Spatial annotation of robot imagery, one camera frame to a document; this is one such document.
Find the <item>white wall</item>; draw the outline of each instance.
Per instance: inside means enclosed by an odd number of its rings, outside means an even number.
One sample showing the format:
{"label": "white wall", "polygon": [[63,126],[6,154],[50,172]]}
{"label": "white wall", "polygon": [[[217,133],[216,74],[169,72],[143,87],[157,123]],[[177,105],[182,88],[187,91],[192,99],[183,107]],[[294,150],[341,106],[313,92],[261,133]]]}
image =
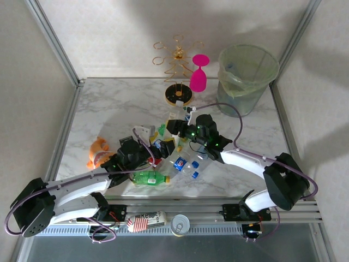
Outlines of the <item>white wall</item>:
{"label": "white wall", "polygon": [[349,261],[349,1],[322,1],[278,83],[338,261]]}
{"label": "white wall", "polygon": [[212,61],[217,76],[219,52],[234,43],[264,46],[280,57],[308,0],[40,0],[80,77],[159,77],[168,64],[155,66],[153,49],[172,36],[195,40]]}
{"label": "white wall", "polygon": [[8,262],[17,237],[2,223],[24,186],[45,174],[73,85],[24,1],[0,1],[0,25],[0,261]]}

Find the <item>green plastic bottle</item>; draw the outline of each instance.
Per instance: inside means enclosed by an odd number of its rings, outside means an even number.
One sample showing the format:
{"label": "green plastic bottle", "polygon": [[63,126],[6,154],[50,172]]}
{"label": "green plastic bottle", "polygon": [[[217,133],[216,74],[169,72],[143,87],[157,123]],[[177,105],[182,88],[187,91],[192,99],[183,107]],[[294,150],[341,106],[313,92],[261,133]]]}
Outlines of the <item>green plastic bottle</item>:
{"label": "green plastic bottle", "polygon": [[150,186],[157,186],[161,183],[169,183],[170,177],[163,176],[156,171],[141,171],[135,172],[133,174],[133,183],[134,184],[148,184]]}

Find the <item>pink wine glass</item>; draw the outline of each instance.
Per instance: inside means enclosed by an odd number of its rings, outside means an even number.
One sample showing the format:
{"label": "pink wine glass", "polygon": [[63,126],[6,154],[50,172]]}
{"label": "pink wine glass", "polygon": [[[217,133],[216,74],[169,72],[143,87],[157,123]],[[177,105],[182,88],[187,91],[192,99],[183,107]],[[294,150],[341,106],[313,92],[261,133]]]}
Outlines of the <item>pink wine glass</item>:
{"label": "pink wine glass", "polygon": [[198,70],[191,75],[189,87],[194,92],[202,92],[206,89],[207,77],[201,67],[209,64],[209,58],[200,53],[192,58],[192,62],[198,66]]}

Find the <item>round black base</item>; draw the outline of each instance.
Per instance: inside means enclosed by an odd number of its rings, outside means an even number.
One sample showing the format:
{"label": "round black base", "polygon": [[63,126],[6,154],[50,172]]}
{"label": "round black base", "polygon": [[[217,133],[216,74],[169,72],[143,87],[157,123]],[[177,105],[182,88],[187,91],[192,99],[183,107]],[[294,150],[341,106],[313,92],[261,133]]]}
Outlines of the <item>round black base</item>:
{"label": "round black base", "polygon": [[188,105],[192,99],[192,91],[184,84],[173,84],[166,89],[165,98],[173,106],[176,105],[177,100],[182,101],[184,105]]}

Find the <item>gray floor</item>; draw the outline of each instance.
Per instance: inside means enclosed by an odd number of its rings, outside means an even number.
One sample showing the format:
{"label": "gray floor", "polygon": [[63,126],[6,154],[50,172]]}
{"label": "gray floor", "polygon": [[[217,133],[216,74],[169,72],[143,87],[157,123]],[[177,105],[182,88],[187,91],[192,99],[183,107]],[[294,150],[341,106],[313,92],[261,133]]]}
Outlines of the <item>gray floor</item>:
{"label": "gray floor", "polygon": [[259,243],[246,243],[240,236],[120,236],[103,244],[92,244],[87,236],[41,236],[36,237],[28,261],[311,262],[318,258],[309,225],[284,224]]}

